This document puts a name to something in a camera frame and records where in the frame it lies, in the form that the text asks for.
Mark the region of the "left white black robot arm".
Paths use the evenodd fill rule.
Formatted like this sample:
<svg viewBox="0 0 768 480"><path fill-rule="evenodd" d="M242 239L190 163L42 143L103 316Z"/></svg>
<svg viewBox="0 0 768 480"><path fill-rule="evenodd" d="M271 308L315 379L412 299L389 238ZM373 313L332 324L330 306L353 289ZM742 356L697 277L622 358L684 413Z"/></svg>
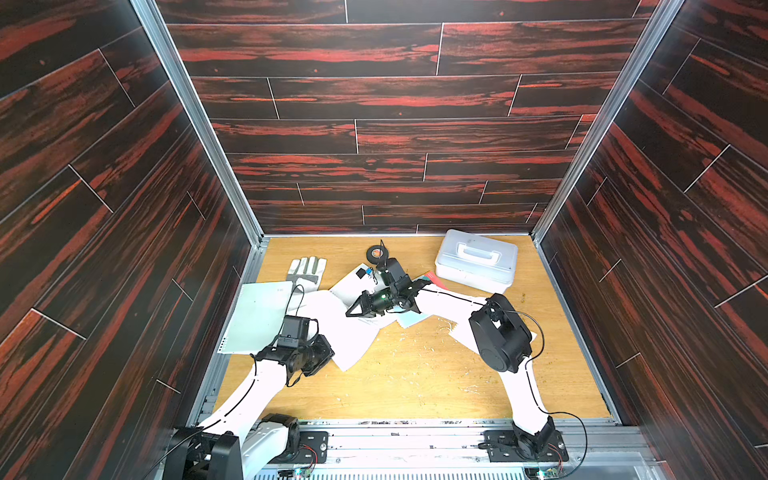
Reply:
<svg viewBox="0 0 768 480"><path fill-rule="evenodd" d="M318 454L301 443L298 420L263 411L283 389L316 374L334 351L316 319L287 315L280 331L252 356L253 368L235 392L196 427L178 430L157 463L164 479L252 479L271 462Z"/></svg>

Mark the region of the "large white spiral notebook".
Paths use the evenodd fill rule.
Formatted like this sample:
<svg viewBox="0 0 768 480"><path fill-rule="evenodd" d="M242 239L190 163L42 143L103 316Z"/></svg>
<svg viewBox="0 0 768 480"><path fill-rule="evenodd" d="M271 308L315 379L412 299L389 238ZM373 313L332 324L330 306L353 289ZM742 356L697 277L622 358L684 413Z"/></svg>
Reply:
<svg viewBox="0 0 768 480"><path fill-rule="evenodd" d="M319 333L329 341L334 351L333 361L342 372L357 364L373 345L380 326L368 319L347 317L347 307L328 290L292 294L288 313L316 319Z"/></svg>

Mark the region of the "small teal cover notebook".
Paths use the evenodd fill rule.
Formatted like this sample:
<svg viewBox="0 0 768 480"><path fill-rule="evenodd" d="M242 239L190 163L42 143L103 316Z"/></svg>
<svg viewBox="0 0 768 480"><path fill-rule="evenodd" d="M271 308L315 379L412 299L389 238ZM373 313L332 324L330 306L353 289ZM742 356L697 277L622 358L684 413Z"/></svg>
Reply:
<svg viewBox="0 0 768 480"><path fill-rule="evenodd" d="M433 314L435 298L437 297L438 286L434 283L428 285L425 290L422 290L416 297L416 305L419 313L409 311L406 313L397 314L396 323L404 328L410 328L421 321L427 319Z"/></svg>

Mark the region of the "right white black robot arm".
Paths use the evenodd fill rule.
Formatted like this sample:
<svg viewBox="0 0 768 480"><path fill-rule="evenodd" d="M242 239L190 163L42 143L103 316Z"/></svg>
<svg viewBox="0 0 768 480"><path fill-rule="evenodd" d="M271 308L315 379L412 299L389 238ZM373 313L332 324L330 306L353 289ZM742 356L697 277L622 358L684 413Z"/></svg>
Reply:
<svg viewBox="0 0 768 480"><path fill-rule="evenodd" d="M556 442L554 420L541 405L532 372L534 335L523 320L526 314L504 295L469 297L446 290L428 277L412 279L394 258L376 267L360 265L345 279L352 288L348 317L413 313L467 326L469 345L504 383L513 411L513 445L519 455L533 460Z"/></svg>

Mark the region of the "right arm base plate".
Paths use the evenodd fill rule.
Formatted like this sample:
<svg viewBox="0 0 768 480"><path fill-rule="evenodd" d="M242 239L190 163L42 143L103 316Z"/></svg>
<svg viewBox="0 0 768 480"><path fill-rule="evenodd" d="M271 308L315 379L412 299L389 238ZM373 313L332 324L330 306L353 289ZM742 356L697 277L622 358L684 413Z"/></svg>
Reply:
<svg viewBox="0 0 768 480"><path fill-rule="evenodd" d="M536 435L522 430L486 430L478 448L488 453L492 463L565 463L569 459L561 432L557 430Z"/></svg>

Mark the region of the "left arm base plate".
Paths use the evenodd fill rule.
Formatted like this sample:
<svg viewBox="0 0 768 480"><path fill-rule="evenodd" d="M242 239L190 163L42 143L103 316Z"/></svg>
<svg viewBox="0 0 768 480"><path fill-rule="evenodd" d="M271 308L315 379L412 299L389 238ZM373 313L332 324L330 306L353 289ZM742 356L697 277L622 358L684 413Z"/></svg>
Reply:
<svg viewBox="0 0 768 480"><path fill-rule="evenodd" d="M329 433L327 431L299 431L298 441L288 463L293 465L325 464L328 456Z"/></svg>

